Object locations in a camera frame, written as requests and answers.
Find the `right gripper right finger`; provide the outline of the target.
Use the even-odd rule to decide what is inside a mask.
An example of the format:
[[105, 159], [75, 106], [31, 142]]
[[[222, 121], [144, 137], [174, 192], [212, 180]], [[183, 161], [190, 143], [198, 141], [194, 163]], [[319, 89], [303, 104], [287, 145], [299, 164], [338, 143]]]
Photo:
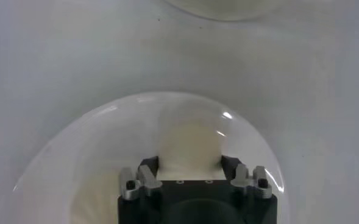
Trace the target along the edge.
[[223, 155], [221, 167], [226, 180], [236, 191], [245, 196], [252, 194], [255, 198], [262, 200], [272, 198], [272, 187], [264, 166], [256, 166], [250, 176], [249, 169], [238, 158]]

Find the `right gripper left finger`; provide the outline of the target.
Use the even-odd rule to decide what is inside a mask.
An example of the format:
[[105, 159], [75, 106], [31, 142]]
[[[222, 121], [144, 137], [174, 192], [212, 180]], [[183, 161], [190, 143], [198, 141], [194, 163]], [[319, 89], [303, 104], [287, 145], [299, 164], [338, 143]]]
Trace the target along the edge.
[[119, 192], [123, 200], [137, 200], [141, 195], [154, 197], [162, 189], [163, 183], [156, 178], [159, 168], [158, 156], [142, 160], [136, 175], [130, 167], [119, 173]]

